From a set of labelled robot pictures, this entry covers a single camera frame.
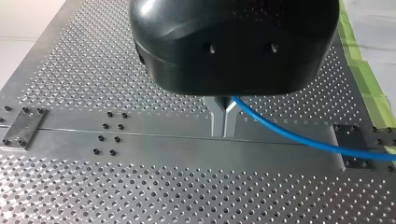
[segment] hole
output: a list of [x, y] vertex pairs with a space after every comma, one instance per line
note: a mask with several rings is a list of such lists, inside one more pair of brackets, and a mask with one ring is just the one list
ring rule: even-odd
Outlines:
[[208, 52], [210, 54], [214, 54], [216, 52], [216, 47], [211, 43], [206, 43], [203, 46], [204, 52]]
[[279, 45], [276, 43], [267, 43], [264, 45], [263, 48], [264, 52], [266, 53], [267, 52], [277, 53], [278, 49], [279, 49]]

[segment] perforated table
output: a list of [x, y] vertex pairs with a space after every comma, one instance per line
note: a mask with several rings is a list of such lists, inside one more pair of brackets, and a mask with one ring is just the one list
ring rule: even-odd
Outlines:
[[[201, 97], [146, 75], [129, 26], [127, 0], [67, 0], [2, 89], [1, 136], [23, 106], [48, 113], [27, 150], [0, 151], [1, 223], [396, 222], [390, 163], [345, 169], [244, 113], [233, 138], [212, 137]], [[338, 35], [305, 89], [243, 99], [322, 142], [334, 123], [359, 126], [371, 150], [395, 136], [372, 132]]]

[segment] blue tube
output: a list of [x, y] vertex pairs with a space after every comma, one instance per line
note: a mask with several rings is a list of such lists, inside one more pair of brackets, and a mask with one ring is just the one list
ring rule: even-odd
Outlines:
[[242, 102], [242, 100], [239, 99], [239, 97], [233, 96], [233, 100], [245, 112], [247, 112], [251, 117], [258, 120], [261, 124], [263, 124], [267, 128], [269, 128], [272, 131], [279, 133], [293, 141], [304, 144], [306, 146], [315, 147], [315, 148], [325, 150], [325, 151], [330, 151], [333, 153], [340, 153], [340, 154], [350, 156], [350, 157], [359, 157], [359, 158], [364, 158], [364, 159], [368, 159], [368, 160], [376, 160], [376, 161], [396, 161], [396, 155], [391, 155], [388, 153], [369, 152], [366, 150], [351, 149], [351, 148], [347, 148], [347, 147], [337, 147], [337, 146], [320, 143], [320, 142], [314, 141], [314, 140], [306, 138], [306, 137], [302, 137], [296, 133], [289, 132], [288, 130], [285, 130], [285, 129], [275, 125], [268, 119], [263, 118], [258, 113], [256, 113], [254, 110], [252, 110], [248, 105], [246, 105], [244, 102]]

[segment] green tape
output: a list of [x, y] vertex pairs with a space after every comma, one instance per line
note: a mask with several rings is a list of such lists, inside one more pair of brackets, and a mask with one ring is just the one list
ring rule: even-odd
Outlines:
[[385, 147], [385, 149], [390, 154], [396, 154], [396, 147]]
[[359, 44], [353, 34], [343, 0], [340, 1], [338, 33], [341, 37], [347, 64], [359, 87], [363, 101], [375, 127], [396, 127], [386, 95], [382, 92], [370, 65], [361, 57]]

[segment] screw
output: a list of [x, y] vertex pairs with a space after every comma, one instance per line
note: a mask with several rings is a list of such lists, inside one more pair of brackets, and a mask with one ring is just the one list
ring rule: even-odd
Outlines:
[[369, 162], [368, 161], [364, 161], [363, 162], [363, 167], [367, 167], [367, 166], [369, 166]]
[[352, 163], [352, 160], [347, 161], [347, 162], [346, 162], [346, 166], [349, 166], [350, 163]]
[[93, 154], [97, 155], [97, 154], [99, 154], [100, 151], [99, 151], [99, 149], [94, 148], [92, 152], [93, 152]]
[[352, 131], [352, 132], [356, 132], [358, 129], [359, 128], [356, 125], [352, 125], [352, 127], [350, 127], [350, 131]]
[[387, 171], [388, 172], [393, 172], [395, 170], [395, 168], [393, 166], [388, 166], [387, 167]]
[[25, 142], [24, 142], [23, 140], [19, 140], [19, 141], [18, 141], [18, 144], [19, 144], [21, 147], [23, 147], [24, 144], [25, 144]]
[[42, 114], [42, 113], [44, 113], [44, 110], [45, 110], [44, 108], [38, 108], [37, 113]]

